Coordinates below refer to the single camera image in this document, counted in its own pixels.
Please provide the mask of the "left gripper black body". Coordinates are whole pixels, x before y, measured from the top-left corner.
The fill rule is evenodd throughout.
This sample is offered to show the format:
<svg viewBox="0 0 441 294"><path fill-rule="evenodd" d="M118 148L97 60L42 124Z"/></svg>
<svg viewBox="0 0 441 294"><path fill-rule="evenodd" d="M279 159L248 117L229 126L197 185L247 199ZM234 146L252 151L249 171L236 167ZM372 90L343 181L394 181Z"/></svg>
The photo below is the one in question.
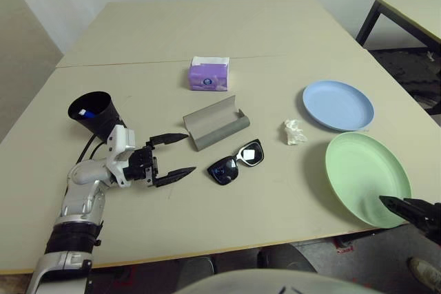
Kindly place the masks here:
<svg viewBox="0 0 441 294"><path fill-rule="evenodd" d="M158 165L153 150L154 144L149 140L131 154L128 166L123 169L127 181L141 180L146 186L158 186Z"/></svg>

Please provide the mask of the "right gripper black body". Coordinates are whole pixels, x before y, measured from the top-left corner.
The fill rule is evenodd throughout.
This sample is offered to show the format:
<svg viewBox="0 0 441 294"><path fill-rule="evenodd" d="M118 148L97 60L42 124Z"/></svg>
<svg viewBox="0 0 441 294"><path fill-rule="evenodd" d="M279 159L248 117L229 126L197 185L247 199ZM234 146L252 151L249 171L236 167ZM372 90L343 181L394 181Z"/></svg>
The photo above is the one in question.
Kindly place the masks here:
<svg viewBox="0 0 441 294"><path fill-rule="evenodd" d="M425 200L405 198L410 211L407 220L430 240L440 239L440 203L431 204Z"/></svg>

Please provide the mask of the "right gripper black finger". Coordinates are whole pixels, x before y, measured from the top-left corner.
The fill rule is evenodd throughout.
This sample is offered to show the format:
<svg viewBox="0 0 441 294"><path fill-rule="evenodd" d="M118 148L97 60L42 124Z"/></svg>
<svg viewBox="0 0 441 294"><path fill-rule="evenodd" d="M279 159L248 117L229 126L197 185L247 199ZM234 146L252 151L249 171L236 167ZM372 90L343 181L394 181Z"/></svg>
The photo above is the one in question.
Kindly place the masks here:
<svg viewBox="0 0 441 294"><path fill-rule="evenodd" d="M393 196L379 196L379 199L390 212L406 221L416 221L419 216L418 209L409 202Z"/></svg>

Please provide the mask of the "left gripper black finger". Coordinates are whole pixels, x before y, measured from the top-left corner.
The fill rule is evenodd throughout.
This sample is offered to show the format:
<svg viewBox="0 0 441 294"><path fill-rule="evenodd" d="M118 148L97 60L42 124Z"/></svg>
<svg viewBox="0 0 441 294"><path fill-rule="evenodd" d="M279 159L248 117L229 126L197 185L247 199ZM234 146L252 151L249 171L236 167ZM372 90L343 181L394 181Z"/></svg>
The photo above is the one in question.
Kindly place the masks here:
<svg viewBox="0 0 441 294"><path fill-rule="evenodd" d="M150 143L151 145L169 145L172 143L177 143L178 141L186 139L188 137L189 136L187 134L182 133L167 133L151 137Z"/></svg>
<svg viewBox="0 0 441 294"><path fill-rule="evenodd" d="M154 179L154 186L155 187L162 187L165 185L172 184L173 182L177 182L180 179L182 179L182 178L186 177L187 175L189 175L190 173L192 173L193 170L195 170L195 169L196 169L196 167L186 167L186 168L181 168L181 169L171 171L166 176L155 178Z"/></svg>

